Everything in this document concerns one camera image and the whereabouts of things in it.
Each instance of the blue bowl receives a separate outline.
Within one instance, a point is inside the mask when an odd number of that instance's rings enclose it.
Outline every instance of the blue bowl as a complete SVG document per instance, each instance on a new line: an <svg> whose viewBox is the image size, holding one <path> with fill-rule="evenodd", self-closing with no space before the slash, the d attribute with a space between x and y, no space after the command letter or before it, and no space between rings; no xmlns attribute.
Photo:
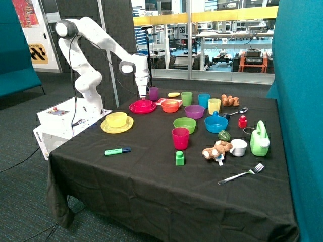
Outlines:
<svg viewBox="0 0 323 242"><path fill-rule="evenodd" d="M218 114L213 114L211 117L207 117L204 122L207 131L215 134L217 134L221 130L225 130L229 123L226 118L219 117Z"/></svg>

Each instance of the glass wall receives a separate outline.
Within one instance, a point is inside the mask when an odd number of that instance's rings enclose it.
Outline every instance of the glass wall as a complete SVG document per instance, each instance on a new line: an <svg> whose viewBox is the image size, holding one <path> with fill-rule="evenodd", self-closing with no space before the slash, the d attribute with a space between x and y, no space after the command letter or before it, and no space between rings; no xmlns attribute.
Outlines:
<svg viewBox="0 0 323 242"><path fill-rule="evenodd" d="M271 84L278 2L132 0L137 51L154 77Z"/></svg>

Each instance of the toy watering can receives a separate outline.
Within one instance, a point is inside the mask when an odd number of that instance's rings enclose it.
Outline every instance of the toy watering can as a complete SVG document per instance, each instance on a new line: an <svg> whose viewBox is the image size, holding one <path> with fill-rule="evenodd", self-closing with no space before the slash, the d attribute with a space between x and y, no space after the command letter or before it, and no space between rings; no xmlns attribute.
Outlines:
<svg viewBox="0 0 323 242"><path fill-rule="evenodd" d="M251 134L250 147L255 156L265 156L269 149L269 138L263 121L259 121L257 128Z"/></svg>

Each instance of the white cup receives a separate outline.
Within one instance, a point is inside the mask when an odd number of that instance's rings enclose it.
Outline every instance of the white cup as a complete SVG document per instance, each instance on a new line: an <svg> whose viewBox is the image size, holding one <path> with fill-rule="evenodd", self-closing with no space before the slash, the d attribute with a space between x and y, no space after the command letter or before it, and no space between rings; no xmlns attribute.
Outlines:
<svg viewBox="0 0 323 242"><path fill-rule="evenodd" d="M241 139L234 139L231 141L231 144L233 148L230 150L230 153L237 157L243 156L248 146L247 142Z"/></svg>

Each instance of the fork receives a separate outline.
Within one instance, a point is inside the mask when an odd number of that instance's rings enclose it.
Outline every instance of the fork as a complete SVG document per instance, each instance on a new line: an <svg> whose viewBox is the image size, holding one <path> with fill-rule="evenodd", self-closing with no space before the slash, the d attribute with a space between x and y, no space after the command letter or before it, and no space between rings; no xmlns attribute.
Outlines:
<svg viewBox="0 0 323 242"><path fill-rule="evenodd" d="M226 182L228 182L228 181L230 181L230 180L233 180L233 179L235 179L235 178L237 178L237 177L240 177L240 176L242 176L242 175L245 175L245 174L253 174L253 175L255 175L255 174L257 174L257 173L261 172L261 170L262 170L263 168L264 168L264 165L263 165L263 164L261 164L261 163L259 163L258 165L256 165L254 168L252 168L252 169L248 170L247 172L241 173L241 174L239 174L239 175L234 175L234 176L229 177L229 178L227 178L227 179L221 180L221 181L219 181L219 182L218 182L218 184L219 184L219 185L221 185L221 184L223 184L223 183L226 183Z"/></svg>

